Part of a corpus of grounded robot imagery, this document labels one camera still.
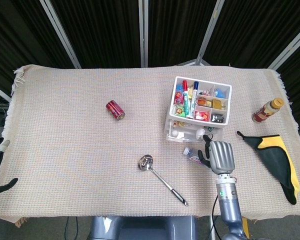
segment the ladle handle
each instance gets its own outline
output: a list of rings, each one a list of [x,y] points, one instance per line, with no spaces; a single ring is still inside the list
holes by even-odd
[[[166,185],[166,187],[180,200],[180,202],[182,202],[187,207],[189,206],[187,201],[176,190],[174,190],[172,186],[170,186],[162,177],[160,177],[160,175],[154,169],[150,169],[150,170],[151,172],[153,172],[154,175],[157,176],[158,179],[161,180],[161,182],[164,183],[164,185]]]

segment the metal ladle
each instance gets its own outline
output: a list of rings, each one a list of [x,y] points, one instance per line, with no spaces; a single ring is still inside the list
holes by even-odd
[[[189,204],[187,203],[187,201],[176,191],[172,188],[172,186],[170,186],[162,177],[159,176],[158,173],[156,173],[156,171],[152,168],[152,165],[154,163],[154,159],[151,155],[144,155],[142,158],[140,158],[139,162],[138,162],[138,167],[141,171],[147,171],[150,170],[151,172],[154,173],[154,175],[157,176],[158,179],[161,180],[161,182],[164,183],[164,185],[166,185],[166,187],[187,207],[189,206]]]

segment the floor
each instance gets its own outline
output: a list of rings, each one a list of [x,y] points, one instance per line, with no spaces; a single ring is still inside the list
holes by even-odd
[[[0,219],[0,240],[62,240],[66,217],[30,218],[21,228]],[[78,217],[78,240],[86,240],[92,217]],[[218,219],[216,227],[221,236],[227,233],[227,226]],[[257,222],[248,221],[251,239],[267,238],[271,240],[300,240],[300,216],[287,216],[281,219],[266,219]],[[207,240],[209,235],[209,217],[198,219],[198,240]],[[69,220],[68,239],[76,235],[76,221]]]

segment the black curtain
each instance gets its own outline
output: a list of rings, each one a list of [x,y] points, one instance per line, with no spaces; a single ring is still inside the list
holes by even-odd
[[[289,100],[292,102],[292,114],[300,130],[300,47],[277,70],[281,74]]]
[[[227,0],[203,59],[267,68],[300,32],[300,0]]]
[[[138,0],[52,0],[82,68],[139,68]]]
[[[149,0],[148,66],[196,59],[216,0]]]
[[[13,70],[28,64],[73,68],[38,0],[0,0],[0,89],[9,95]]]

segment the table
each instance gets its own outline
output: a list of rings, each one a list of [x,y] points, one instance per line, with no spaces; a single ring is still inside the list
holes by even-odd
[[[165,140],[164,123],[176,76],[232,85],[229,124],[222,131],[235,158],[241,213],[249,219],[300,215],[257,154],[236,134],[280,134],[300,182],[300,137],[279,75],[270,69],[172,66],[136,69],[22,67],[4,132],[11,141],[0,168],[0,218],[55,216],[208,216],[217,176],[182,155],[188,144]],[[285,106],[263,123],[251,113],[280,97]],[[125,111],[116,121],[106,110],[115,100]],[[182,205],[137,162],[153,167],[189,203]]]

